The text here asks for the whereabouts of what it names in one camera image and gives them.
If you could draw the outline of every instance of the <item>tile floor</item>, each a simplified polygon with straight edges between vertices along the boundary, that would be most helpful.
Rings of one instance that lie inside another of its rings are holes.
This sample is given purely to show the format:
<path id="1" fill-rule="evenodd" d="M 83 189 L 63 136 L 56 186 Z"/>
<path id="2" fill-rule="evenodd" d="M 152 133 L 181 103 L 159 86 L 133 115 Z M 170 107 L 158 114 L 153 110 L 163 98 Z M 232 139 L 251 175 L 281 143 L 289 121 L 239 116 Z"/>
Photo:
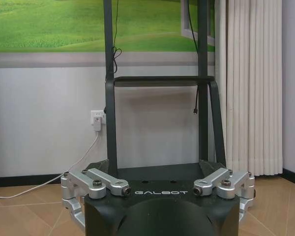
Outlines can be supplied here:
<path id="1" fill-rule="evenodd" d="M 0 196 L 31 186 L 0 188 Z M 295 236 L 295 184 L 280 177 L 256 180 L 255 206 L 240 224 L 240 236 Z M 83 236 L 60 202 L 59 185 L 0 200 L 0 236 Z"/>

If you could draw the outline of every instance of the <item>power plug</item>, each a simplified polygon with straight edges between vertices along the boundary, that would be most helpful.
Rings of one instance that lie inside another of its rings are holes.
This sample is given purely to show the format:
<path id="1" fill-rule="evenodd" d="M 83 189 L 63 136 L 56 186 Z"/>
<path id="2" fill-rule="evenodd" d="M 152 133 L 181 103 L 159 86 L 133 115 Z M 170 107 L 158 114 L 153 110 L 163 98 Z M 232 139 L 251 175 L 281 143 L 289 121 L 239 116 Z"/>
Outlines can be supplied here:
<path id="1" fill-rule="evenodd" d="M 101 122 L 102 124 L 106 124 L 106 114 L 104 113 L 103 110 L 98 110 L 98 111 L 91 111 L 90 112 L 90 124 L 94 124 L 94 118 L 95 117 L 101 117 Z"/>
<path id="2" fill-rule="evenodd" d="M 101 129 L 102 129 L 102 117 L 94 117 L 93 129 L 96 132 L 101 131 Z"/>

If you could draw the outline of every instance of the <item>logo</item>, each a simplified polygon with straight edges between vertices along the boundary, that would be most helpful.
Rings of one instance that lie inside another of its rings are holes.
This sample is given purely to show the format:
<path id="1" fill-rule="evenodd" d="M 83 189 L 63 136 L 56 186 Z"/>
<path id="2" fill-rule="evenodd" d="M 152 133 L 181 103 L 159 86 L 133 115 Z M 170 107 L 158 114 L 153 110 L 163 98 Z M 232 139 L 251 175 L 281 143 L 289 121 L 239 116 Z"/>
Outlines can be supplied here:
<path id="1" fill-rule="evenodd" d="M 134 192 L 134 194 L 136 194 L 136 195 L 178 195 L 178 194 L 185 195 L 186 193 L 188 193 L 188 191 L 161 191 L 161 192 L 135 191 Z"/>

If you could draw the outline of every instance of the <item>black baseboard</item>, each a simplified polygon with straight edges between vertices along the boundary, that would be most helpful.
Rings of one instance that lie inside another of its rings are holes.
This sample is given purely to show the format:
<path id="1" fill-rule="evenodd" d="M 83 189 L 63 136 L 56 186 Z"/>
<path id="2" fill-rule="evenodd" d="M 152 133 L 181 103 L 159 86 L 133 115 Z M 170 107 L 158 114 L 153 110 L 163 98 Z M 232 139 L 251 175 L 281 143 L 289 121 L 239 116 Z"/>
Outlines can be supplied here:
<path id="1" fill-rule="evenodd" d="M 0 187 L 40 185 L 56 178 L 60 174 L 39 175 L 39 176 L 16 176 L 16 177 L 0 177 Z M 60 183 L 60 178 L 54 180 L 50 184 Z"/>
<path id="2" fill-rule="evenodd" d="M 293 171 L 283 169 L 283 173 L 280 174 L 280 176 L 283 177 L 284 179 L 287 179 L 290 182 L 295 183 L 295 173 Z"/>

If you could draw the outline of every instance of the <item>black cable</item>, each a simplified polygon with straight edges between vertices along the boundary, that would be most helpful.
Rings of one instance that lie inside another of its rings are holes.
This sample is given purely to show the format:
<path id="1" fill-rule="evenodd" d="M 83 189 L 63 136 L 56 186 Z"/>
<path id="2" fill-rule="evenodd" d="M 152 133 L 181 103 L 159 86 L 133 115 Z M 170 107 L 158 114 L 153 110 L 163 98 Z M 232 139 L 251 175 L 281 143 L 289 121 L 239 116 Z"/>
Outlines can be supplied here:
<path id="1" fill-rule="evenodd" d="M 114 74 L 118 71 L 118 65 L 116 62 L 116 59 L 122 54 L 122 49 L 121 48 L 117 48 L 116 45 L 116 37 L 117 37 L 117 31 L 118 31 L 118 12 L 119 12 L 119 0 L 117 0 L 117 8 L 116 8 L 116 20 L 115 20 L 115 36 L 114 36 L 114 42 L 113 42 L 113 62 L 115 65 L 115 70 L 114 70 Z"/>
<path id="2" fill-rule="evenodd" d="M 193 42 L 194 42 L 194 44 L 195 44 L 196 52 L 197 52 L 197 54 L 198 54 L 198 45 L 197 45 L 197 41 L 196 41 L 196 37 L 195 37 L 195 33 L 194 33 L 194 31 L 193 31 L 192 21 L 191 21 L 191 15 L 190 15 L 190 4 L 189 4 L 189 0 L 187 0 L 187 4 L 188 4 L 189 25 L 190 25 L 190 29 L 191 29 L 191 33 L 192 33 Z"/>
<path id="3" fill-rule="evenodd" d="M 197 41 L 196 41 L 196 37 L 195 37 L 195 33 L 193 31 L 193 27 L 192 27 L 192 21 L 191 21 L 191 15 L 190 15 L 190 4 L 189 4 L 189 0 L 187 0 L 187 4 L 188 4 L 188 18 L 189 18 L 189 25 L 190 25 L 190 29 L 191 29 L 191 33 L 192 33 L 192 38 L 193 38 L 193 42 L 195 44 L 195 48 L 196 48 L 196 52 L 198 54 L 198 45 L 197 45 Z M 199 86 L 197 86 L 197 92 L 196 92 L 196 105 L 195 105 L 195 109 L 193 109 L 193 114 L 198 114 L 198 99 L 199 99 Z"/>

